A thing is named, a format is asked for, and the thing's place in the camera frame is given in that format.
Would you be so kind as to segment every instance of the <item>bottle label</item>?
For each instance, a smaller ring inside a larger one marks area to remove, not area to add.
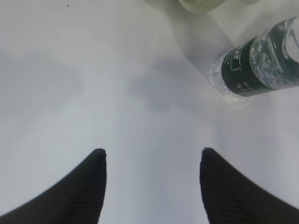
[[[224,58],[221,73],[226,86],[235,94],[250,97],[273,91],[261,83],[250,65],[250,47],[254,39],[230,51]]]

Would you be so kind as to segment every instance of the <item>clear plastic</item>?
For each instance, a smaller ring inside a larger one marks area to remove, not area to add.
[[[254,39],[249,52],[250,65],[257,79],[271,90],[299,86],[298,39],[299,17],[282,21]],[[225,56],[212,68],[213,87],[223,95],[239,98],[222,78]]]
[[[184,8],[192,13],[205,13],[219,5],[226,0],[178,0]]]

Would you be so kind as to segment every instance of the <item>white floor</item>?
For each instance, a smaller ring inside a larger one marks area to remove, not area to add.
[[[0,214],[98,147],[101,224],[207,224],[204,147],[299,208],[299,88],[235,105],[208,81],[221,54],[296,14],[297,0],[206,15],[175,0],[2,0]]]

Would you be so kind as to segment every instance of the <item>glass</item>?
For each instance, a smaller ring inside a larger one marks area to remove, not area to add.
[[[226,0],[178,0],[184,8],[192,13],[208,12]]]

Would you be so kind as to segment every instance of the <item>water bottle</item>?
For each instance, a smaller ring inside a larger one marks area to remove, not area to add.
[[[213,87],[241,98],[299,86],[298,37],[294,17],[226,53],[213,66]]]
[[[178,0],[182,6],[192,13],[207,13],[218,7],[227,0]],[[240,0],[247,5],[256,3],[259,0]]]

